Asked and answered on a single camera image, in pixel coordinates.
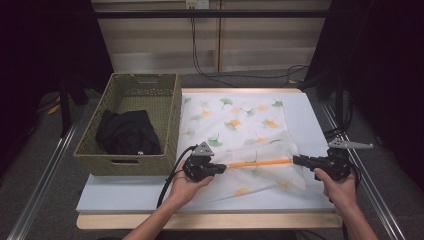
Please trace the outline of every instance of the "green leaf print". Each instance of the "green leaf print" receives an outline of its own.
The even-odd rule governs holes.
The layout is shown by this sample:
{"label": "green leaf print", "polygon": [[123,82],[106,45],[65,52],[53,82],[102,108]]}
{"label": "green leaf print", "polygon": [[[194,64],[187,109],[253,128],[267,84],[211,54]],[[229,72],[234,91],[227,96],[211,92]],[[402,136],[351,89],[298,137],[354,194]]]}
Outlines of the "green leaf print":
{"label": "green leaf print", "polygon": [[224,105],[222,105],[222,109],[224,109],[225,105],[233,105],[233,101],[229,98],[221,98],[219,101],[224,103]]}

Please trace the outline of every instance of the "metal rail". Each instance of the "metal rail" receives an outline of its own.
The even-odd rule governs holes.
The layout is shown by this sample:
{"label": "metal rail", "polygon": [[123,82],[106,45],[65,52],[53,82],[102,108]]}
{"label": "metal rail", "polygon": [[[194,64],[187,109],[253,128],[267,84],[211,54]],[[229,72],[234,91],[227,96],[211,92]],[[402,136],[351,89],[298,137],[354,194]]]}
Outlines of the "metal rail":
{"label": "metal rail", "polygon": [[[335,119],[335,113],[333,109],[331,108],[331,106],[328,104],[324,104],[323,109],[331,126],[333,128],[336,128],[338,125]],[[340,134],[340,137],[345,141],[349,141],[349,138],[345,132],[342,132]],[[355,149],[349,149],[348,151],[353,163],[356,166],[358,166],[359,169],[361,170],[362,186],[364,187],[364,190],[368,198],[370,199],[371,204],[373,205],[375,211],[377,212],[377,215],[380,218],[381,223],[383,224],[388,235],[390,236],[390,239],[396,239],[396,240],[405,239],[405,236],[403,235],[398,223],[396,222],[396,219],[393,216],[393,213],[387,206],[386,202],[383,200],[382,196],[380,195],[380,192],[377,190],[377,187],[375,186],[370,175],[368,174],[368,171],[366,170],[364,164],[362,163],[361,158],[359,157]]]}
{"label": "metal rail", "polygon": [[57,171],[59,163],[62,160],[62,157],[64,153],[66,152],[66,149],[68,148],[69,143],[72,140],[72,137],[75,133],[76,126],[81,118],[83,108],[84,107],[80,107],[77,109],[74,123],[71,125],[71,128],[66,133],[66,135],[59,139],[57,147],[52,157],[50,158],[50,161],[47,164],[47,167],[44,170],[43,175],[40,178],[40,181],[38,182],[37,186],[32,192],[32,195],[30,199],[28,200],[28,203],[26,204],[24,210],[19,215],[7,240],[25,239],[32,225],[32,222],[34,221],[37,215],[37,212],[40,209],[43,203],[43,200],[47,195],[47,192],[49,190],[53,177]]}

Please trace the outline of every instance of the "yellow leaf print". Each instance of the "yellow leaf print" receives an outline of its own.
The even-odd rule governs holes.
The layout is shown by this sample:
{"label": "yellow leaf print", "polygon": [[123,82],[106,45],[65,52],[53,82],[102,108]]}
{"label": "yellow leaf print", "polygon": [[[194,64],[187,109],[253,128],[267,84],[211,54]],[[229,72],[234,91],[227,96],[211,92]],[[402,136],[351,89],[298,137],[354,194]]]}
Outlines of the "yellow leaf print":
{"label": "yellow leaf print", "polygon": [[268,142],[269,138],[260,138],[258,137],[258,139],[256,140],[258,143],[264,143],[264,142]]}
{"label": "yellow leaf print", "polygon": [[273,120],[265,119],[265,124],[270,128],[278,128],[278,125]]}
{"label": "yellow leaf print", "polygon": [[237,119],[234,119],[234,120],[229,121],[228,124],[232,125],[233,127],[237,127],[238,125],[241,124],[241,122]]}
{"label": "yellow leaf print", "polygon": [[268,106],[267,105],[259,105],[259,106],[256,107],[256,110],[266,111],[266,110],[268,110]]}
{"label": "yellow leaf print", "polygon": [[247,194],[249,192],[248,188],[239,188],[234,192],[234,196],[238,197],[244,194]]}

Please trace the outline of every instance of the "black curtain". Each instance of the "black curtain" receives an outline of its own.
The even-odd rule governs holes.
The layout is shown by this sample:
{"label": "black curtain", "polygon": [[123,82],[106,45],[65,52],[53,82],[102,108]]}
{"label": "black curtain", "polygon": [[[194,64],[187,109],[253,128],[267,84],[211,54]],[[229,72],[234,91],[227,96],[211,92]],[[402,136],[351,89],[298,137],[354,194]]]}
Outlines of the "black curtain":
{"label": "black curtain", "polygon": [[102,92],[112,66],[90,0],[0,3],[1,172],[35,126],[40,98],[59,91]]}

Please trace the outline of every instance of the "black cable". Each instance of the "black cable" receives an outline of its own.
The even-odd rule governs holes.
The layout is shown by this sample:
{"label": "black cable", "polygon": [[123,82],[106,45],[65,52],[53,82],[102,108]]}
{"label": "black cable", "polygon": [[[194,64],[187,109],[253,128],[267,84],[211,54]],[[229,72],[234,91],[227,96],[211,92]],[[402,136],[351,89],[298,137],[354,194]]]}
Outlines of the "black cable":
{"label": "black cable", "polygon": [[158,208],[158,207],[162,204],[163,198],[164,198],[164,196],[165,196],[166,191],[168,190],[169,185],[170,185],[170,184],[171,184],[171,182],[172,182],[172,179],[174,178],[174,176],[175,176],[178,172],[180,172],[180,171],[175,172],[175,170],[178,168],[178,165],[180,165],[180,162],[181,162],[181,160],[183,159],[184,155],[185,155],[188,151],[190,151],[190,150],[191,150],[191,151],[193,151],[194,149],[196,149],[196,147],[197,147],[197,145],[196,145],[196,146],[190,146],[190,147],[188,147],[186,150],[184,150],[184,152],[183,152],[183,153],[181,153],[180,157],[179,157],[179,158],[178,158],[178,160],[175,162],[174,168],[172,168],[172,171],[171,171],[171,173],[169,174],[169,177],[166,179],[165,185],[163,186],[162,191],[161,191],[161,193],[160,193],[160,195],[159,195],[158,204],[156,205],[156,208]]}
{"label": "black cable", "polygon": [[193,43],[193,51],[192,51],[193,56],[192,56],[192,58],[193,58],[194,68],[196,69],[196,71],[200,75],[202,75],[203,77],[205,77],[205,78],[207,78],[207,79],[209,79],[211,81],[219,82],[219,83],[225,84],[227,86],[230,86],[230,87],[233,87],[233,88],[237,88],[237,86],[234,86],[234,85],[232,85],[230,83],[226,83],[226,82],[221,81],[221,80],[218,80],[218,79],[211,78],[211,77],[207,76],[205,73],[203,73],[203,71],[202,71],[202,69],[200,68],[200,65],[199,65],[199,60],[197,58],[196,23],[194,21],[194,18],[191,18],[191,33],[192,33],[192,43]]}
{"label": "black cable", "polygon": [[349,98],[349,105],[343,120],[343,126],[342,127],[338,126],[334,129],[324,131],[323,133],[325,138],[335,137],[337,135],[340,135],[341,132],[346,131],[352,123],[352,118],[353,118],[353,101],[352,99]]}
{"label": "black cable", "polygon": [[[199,65],[199,60],[197,57],[197,44],[196,44],[196,22],[194,20],[194,18],[191,18],[191,32],[192,32],[192,45],[193,45],[193,51],[192,51],[192,58],[193,58],[193,65],[194,68],[196,69],[196,71],[202,75],[203,77],[214,81],[214,82],[219,82],[222,84],[225,84],[227,86],[233,87],[233,88],[238,88],[237,86],[215,79],[215,77],[246,77],[246,78],[260,78],[260,79],[276,79],[276,78],[283,78],[283,77],[287,77],[287,81],[285,83],[283,83],[280,87],[283,87],[284,85],[286,85],[288,83],[288,78],[290,77],[291,74],[299,72],[301,70],[303,70],[304,68],[309,67],[308,65],[293,65],[291,67],[289,67],[289,69],[287,70],[286,74],[283,75],[277,75],[277,76],[255,76],[255,75],[243,75],[243,74],[218,74],[218,75],[207,75],[205,74],[202,69],[200,68]],[[290,70],[294,67],[301,67],[300,69],[297,69],[293,72],[290,72]]]}

